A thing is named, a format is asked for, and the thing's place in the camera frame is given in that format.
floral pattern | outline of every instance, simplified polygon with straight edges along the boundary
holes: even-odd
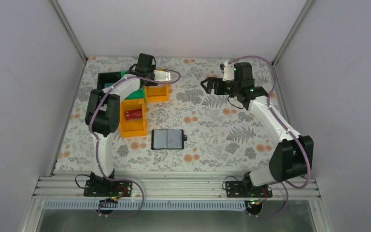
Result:
[[[221,76],[218,58],[156,58],[158,68],[179,71],[182,78],[170,85],[170,100],[147,104],[147,136],[122,138],[113,143],[114,167],[124,171],[248,171],[267,165],[275,145],[261,123],[246,110],[227,102],[226,96],[208,95],[200,82]],[[134,57],[90,57],[70,115],[56,170],[91,170],[93,140],[85,124],[87,101],[96,88],[98,73],[127,70]],[[272,87],[270,70],[261,60],[250,62],[256,85]],[[240,106],[234,98],[232,104]],[[272,103],[277,105],[275,94]],[[151,130],[184,129],[183,150],[151,150]]]

red label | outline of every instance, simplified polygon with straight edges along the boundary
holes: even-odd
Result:
[[[126,114],[126,121],[143,118],[141,109],[127,110],[125,114]]]

gray wall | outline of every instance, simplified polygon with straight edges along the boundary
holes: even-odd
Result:
[[[0,231],[18,231],[83,68],[48,0],[0,0]]]
[[[371,2],[315,1],[277,67],[334,230],[371,231]]]
[[[273,59],[306,0],[58,2],[91,56]]]

orange box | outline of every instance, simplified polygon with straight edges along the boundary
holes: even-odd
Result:
[[[143,118],[126,121],[127,110],[142,109]],[[122,138],[147,135],[146,103],[144,99],[124,100],[120,103],[120,135]]]
[[[166,102],[169,100],[169,85],[162,87],[149,87],[144,88],[146,102]]]

glass panel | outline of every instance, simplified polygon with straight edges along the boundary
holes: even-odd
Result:
[[[279,210],[283,202],[268,201],[262,215]],[[114,211],[113,214],[126,214]],[[314,232],[308,201],[289,201],[270,218],[248,217],[234,211],[141,211],[129,218],[99,217],[94,210],[44,210],[41,232]]]

